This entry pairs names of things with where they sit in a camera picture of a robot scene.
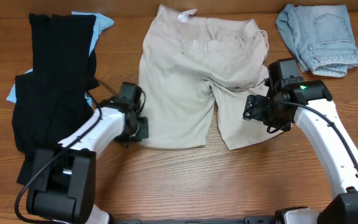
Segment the beige shorts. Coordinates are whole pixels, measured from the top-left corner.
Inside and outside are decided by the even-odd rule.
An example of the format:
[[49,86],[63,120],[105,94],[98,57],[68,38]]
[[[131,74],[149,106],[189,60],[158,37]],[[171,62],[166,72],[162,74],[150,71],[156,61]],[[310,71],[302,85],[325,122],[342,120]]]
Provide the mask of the beige shorts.
[[213,116],[230,150],[271,138],[261,122],[242,117],[247,97],[267,92],[268,35],[256,21],[197,17],[160,5],[142,50],[139,85],[149,121],[144,146],[204,146]]

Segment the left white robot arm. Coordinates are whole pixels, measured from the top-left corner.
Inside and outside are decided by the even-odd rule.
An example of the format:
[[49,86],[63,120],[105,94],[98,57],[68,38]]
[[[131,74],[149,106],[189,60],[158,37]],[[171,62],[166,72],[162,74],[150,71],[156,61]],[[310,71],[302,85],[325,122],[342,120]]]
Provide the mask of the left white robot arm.
[[140,115],[145,100],[140,86],[124,82],[71,136],[36,150],[32,177],[21,194],[38,223],[113,223],[95,204],[96,160],[113,140],[129,144],[148,138],[147,118]]

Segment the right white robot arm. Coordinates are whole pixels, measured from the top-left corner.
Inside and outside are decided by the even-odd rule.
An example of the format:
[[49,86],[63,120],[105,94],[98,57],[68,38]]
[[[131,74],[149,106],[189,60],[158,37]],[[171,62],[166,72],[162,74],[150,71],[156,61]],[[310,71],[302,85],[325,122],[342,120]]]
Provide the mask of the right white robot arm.
[[358,149],[341,123],[323,81],[304,81],[293,59],[268,66],[265,96],[249,95],[244,120],[257,120],[269,134],[296,124],[311,143],[329,180],[332,202],[323,210],[291,207],[274,215],[247,217],[245,223],[358,223]]

